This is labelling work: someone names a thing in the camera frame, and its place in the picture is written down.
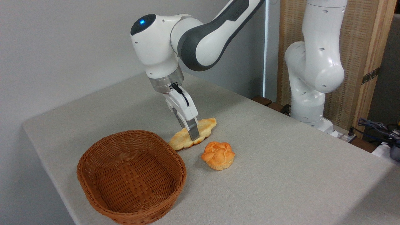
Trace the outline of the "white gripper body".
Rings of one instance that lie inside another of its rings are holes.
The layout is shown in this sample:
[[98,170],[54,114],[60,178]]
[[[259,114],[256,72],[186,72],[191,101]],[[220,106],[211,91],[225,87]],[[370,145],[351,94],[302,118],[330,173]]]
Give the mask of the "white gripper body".
[[183,87],[179,87],[179,89],[182,91],[182,94],[172,89],[168,93],[163,93],[163,95],[171,111],[176,109],[182,118],[190,121],[198,116],[198,111],[189,93]]

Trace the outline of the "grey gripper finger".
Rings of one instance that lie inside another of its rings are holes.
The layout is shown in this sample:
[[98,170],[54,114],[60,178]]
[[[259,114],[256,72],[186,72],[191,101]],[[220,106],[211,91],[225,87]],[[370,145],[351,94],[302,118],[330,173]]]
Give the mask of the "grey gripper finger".
[[188,126],[188,133],[192,141],[195,141],[200,137],[199,131],[198,131],[198,121],[197,118],[194,117],[190,121],[186,121],[187,126]]
[[182,118],[182,116],[176,109],[173,109],[172,111],[173,111],[173,114],[175,115],[175,117],[177,118],[179,124],[181,125],[181,127],[186,128],[187,122],[186,122],[185,118]]

